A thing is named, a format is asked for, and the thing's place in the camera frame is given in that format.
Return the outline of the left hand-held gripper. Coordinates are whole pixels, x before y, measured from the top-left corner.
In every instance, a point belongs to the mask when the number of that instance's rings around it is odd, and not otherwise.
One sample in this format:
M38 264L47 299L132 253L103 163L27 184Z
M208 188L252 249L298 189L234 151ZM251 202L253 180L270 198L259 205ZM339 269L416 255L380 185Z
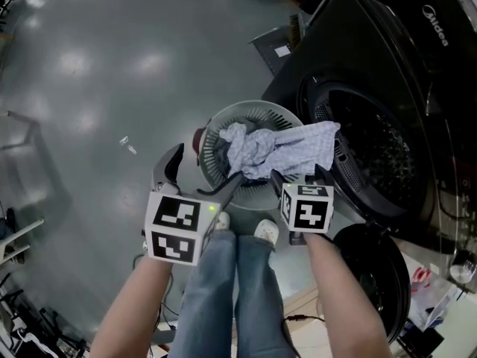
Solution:
M236 172L212 191L197 189L196 198L183 197L177 185L183 152L183 143L172 147L153 168L145 240L150 258L196 266L213 236L221 208L230 203L245 176Z

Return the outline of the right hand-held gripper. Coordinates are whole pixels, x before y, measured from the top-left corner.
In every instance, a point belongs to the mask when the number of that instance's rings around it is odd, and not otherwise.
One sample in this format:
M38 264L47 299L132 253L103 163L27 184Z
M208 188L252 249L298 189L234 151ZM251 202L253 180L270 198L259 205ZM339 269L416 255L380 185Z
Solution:
M334 180L331 173L316 164L304 184L289 183L275 169L270 182L279 200L279 212L288 229L290 246L305 245L306 233L326 234L334 212Z

